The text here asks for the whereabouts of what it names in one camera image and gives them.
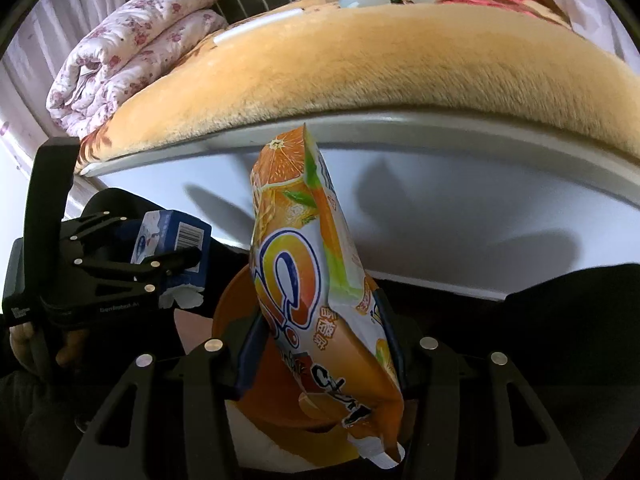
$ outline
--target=metal rivet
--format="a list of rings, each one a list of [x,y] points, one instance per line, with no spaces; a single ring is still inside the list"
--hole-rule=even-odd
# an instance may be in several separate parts
[[[150,354],[142,354],[142,355],[139,355],[138,357],[136,357],[136,366],[138,368],[146,368],[153,361],[154,361],[154,358],[153,358],[152,355],[150,355]]]
[[[494,352],[491,354],[491,361],[493,361],[498,366],[504,366],[509,362],[509,359],[507,359],[507,356],[502,352]]]
[[[204,349],[207,352],[217,352],[224,346],[224,343],[220,339],[209,339],[204,343]]]
[[[435,350],[438,347],[438,340],[434,337],[423,337],[420,339],[420,346],[425,350]]]

